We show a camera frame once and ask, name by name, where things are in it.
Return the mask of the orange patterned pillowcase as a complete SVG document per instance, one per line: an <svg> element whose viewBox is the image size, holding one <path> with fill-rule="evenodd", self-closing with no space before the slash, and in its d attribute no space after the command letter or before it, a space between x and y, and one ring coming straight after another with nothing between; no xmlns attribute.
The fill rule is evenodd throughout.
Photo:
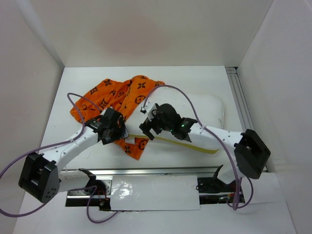
<svg viewBox="0 0 312 234"><path fill-rule="evenodd" d="M90 120L98 116L100 111L112 107L127 121L147 95L155 87L164 84L163 81L154 81L144 75L134 76L124 82L105 79L75 102L75 105L84 120Z"/></svg>

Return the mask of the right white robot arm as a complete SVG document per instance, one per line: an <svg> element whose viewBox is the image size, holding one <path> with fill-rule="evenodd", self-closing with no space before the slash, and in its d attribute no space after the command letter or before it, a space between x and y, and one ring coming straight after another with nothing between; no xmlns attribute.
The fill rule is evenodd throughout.
<svg viewBox="0 0 312 234"><path fill-rule="evenodd" d="M221 169L213 178L213 186L224 191L242 177L259 179L271 155L260 136L251 129L233 132L201 124L199 120L181 117L168 104L142 104L147 117L139 128L149 139L156 137L200 149L223 149L230 160L229 169Z"/></svg>

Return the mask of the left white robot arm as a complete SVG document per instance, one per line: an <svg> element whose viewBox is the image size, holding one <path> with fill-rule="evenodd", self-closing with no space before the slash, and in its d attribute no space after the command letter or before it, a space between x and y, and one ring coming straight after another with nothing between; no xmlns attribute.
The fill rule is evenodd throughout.
<svg viewBox="0 0 312 234"><path fill-rule="evenodd" d="M43 204L60 192L80 189L86 195L92 194L96 186L104 187L104 183L87 169L65 171L64 168L98 142L106 145L127 137L122 113L108 108L88 120L78 133L69 138L69 143L41 154L29 154L25 159L19 186Z"/></svg>

